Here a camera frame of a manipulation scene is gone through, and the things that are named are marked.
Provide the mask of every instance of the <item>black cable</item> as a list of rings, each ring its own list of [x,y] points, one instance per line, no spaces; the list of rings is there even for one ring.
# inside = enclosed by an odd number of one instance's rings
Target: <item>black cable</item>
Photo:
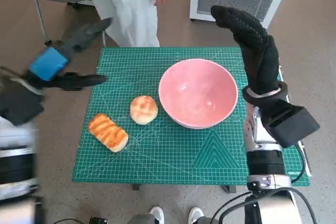
[[[212,222],[214,221],[214,219],[216,218],[216,216],[218,215],[218,213],[224,208],[226,207],[228,204],[230,204],[232,201],[235,201],[236,199],[242,197],[242,196],[245,196],[245,195],[248,195],[248,194],[251,194],[250,191],[246,192],[246,193],[243,193],[243,194],[240,194],[234,198],[232,198],[231,200],[229,200],[227,203],[225,203],[224,205],[222,205],[216,212],[215,214],[212,216],[211,218],[211,221],[210,221],[210,224],[212,224]]]
[[[255,199],[252,199],[252,200],[249,200],[249,201],[246,201],[246,202],[242,202],[242,203],[239,203],[239,204],[236,204],[228,209],[226,209],[219,217],[219,224],[223,224],[223,219],[225,216],[227,216],[229,213],[231,213],[232,211],[240,208],[240,207],[245,207],[247,205],[250,205],[250,204],[253,204],[253,203],[256,203],[260,200],[263,200],[265,198],[269,198],[271,197],[272,195],[280,192],[280,191],[292,191],[294,193],[296,193],[297,195],[299,195],[301,197],[301,199],[304,201],[304,203],[306,204],[308,210],[309,210],[309,213],[310,213],[310,216],[311,216],[311,219],[313,221],[314,224],[317,224],[317,221],[316,221],[316,217],[315,217],[315,214],[314,214],[314,211],[313,209],[311,208],[311,205],[309,204],[307,198],[303,195],[302,192],[300,192],[299,190],[296,190],[294,188],[290,188],[290,187],[281,187],[281,188],[278,188],[278,189],[275,189],[275,190],[271,190]]]
[[[298,150],[298,152],[300,154],[300,157],[301,157],[301,160],[302,160],[302,170],[301,170],[300,174],[295,179],[292,180],[292,184],[295,183],[296,181],[298,181],[303,176],[303,174],[306,170],[306,159],[305,159],[304,154],[303,154],[303,152],[300,148],[299,143],[296,143],[295,147]]]
[[[57,223],[60,223],[60,222],[66,221],[66,220],[73,220],[73,221],[75,221],[75,222],[77,222],[77,223],[84,224],[83,222],[81,222],[81,221],[79,221],[79,220],[71,219],[71,218],[70,218],[70,219],[58,220],[58,221],[54,222],[53,224],[57,224]]]

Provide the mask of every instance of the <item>toy bread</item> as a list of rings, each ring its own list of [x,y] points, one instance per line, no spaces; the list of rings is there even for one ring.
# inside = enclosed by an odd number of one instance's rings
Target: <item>toy bread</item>
[[[137,124],[148,124],[156,118],[157,107],[153,98],[146,95],[137,97],[131,103],[131,118]]]
[[[128,142],[128,134],[106,115],[98,114],[89,123],[89,132],[112,152],[121,151]]]

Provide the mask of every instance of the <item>white sneaker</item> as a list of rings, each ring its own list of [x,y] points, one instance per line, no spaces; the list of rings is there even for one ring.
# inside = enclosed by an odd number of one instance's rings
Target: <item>white sneaker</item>
[[[159,221],[159,224],[164,224],[164,214],[161,207],[153,207],[149,213]]]
[[[204,216],[203,211],[198,207],[194,207],[189,212],[188,224],[195,223],[200,217],[203,217],[203,216]]]

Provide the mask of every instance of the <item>pink bowl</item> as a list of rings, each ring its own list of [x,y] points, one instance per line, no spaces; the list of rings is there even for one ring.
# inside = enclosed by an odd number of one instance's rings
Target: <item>pink bowl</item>
[[[163,74],[159,97],[175,122],[191,129],[205,129],[232,113],[238,91],[232,75],[221,65],[189,59],[174,64]]]

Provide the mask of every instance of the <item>table leg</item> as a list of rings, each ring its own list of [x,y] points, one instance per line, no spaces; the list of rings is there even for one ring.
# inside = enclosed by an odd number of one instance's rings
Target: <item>table leg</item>
[[[227,194],[235,194],[237,192],[236,186],[221,186],[221,188],[227,193]]]
[[[140,191],[141,184],[132,184],[132,190],[133,191]]]

